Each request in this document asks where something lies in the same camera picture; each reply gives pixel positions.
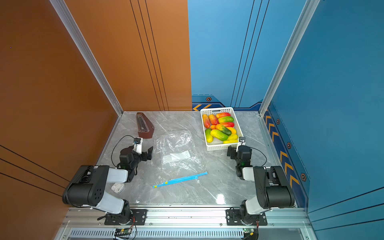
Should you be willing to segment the clear zip-top bag blue zipper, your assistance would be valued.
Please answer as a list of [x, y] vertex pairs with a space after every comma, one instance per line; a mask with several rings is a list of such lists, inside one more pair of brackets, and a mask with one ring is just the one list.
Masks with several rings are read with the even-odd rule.
[[[170, 154], [189, 151], [191, 157], [180, 161], [171, 161]], [[155, 140], [155, 153], [161, 167], [171, 173], [198, 173], [205, 168], [205, 163], [199, 153], [190, 131], [173, 131], [161, 135]]]

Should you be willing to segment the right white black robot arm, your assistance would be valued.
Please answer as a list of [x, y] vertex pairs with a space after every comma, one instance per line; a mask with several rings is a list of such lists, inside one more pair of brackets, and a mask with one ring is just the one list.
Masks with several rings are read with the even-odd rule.
[[266, 226], [266, 212], [275, 208], [292, 208], [295, 197], [281, 166], [253, 167], [253, 148], [248, 146], [228, 147], [227, 156], [236, 161], [236, 174], [244, 181], [255, 184], [256, 195], [242, 201], [239, 209], [226, 210], [227, 224], [231, 226]]

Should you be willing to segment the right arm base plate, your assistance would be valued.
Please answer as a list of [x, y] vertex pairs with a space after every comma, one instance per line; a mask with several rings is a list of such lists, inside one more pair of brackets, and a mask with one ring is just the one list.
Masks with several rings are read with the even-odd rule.
[[228, 226], [267, 226], [265, 213], [261, 215], [242, 214], [239, 209], [230, 208], [226, 210], [226, 221]]

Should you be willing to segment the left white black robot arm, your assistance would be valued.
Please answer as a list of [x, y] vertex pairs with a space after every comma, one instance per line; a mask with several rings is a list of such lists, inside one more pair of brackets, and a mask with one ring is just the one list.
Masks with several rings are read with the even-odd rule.
[[107, 184], [125, 184], [132, 181], [136, 168], [141, 161], [152, 159], [153, 147], [147, 152], [137, 153], [134, 146], [121, 151], [121, 160], [128, 169], [116, 169], [110, 166], [82, 165], [65, 188], [62, 196], [64, 204], [76, 208], [93, 208], [104, 212], [98, 220], [105, 220], [106, 226], [143, 226], [147, 211], [132, 210], [127, 200], [117, 198], [105, 191]]

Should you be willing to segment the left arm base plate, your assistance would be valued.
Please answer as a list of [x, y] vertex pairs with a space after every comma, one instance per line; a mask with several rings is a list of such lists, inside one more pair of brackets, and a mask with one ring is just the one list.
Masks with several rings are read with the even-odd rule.
[[147, 209], [130, 209], [125, 215], [112, 215], [105, 216], [104, 225], [106, 226], [143, 226], [147, 219]]

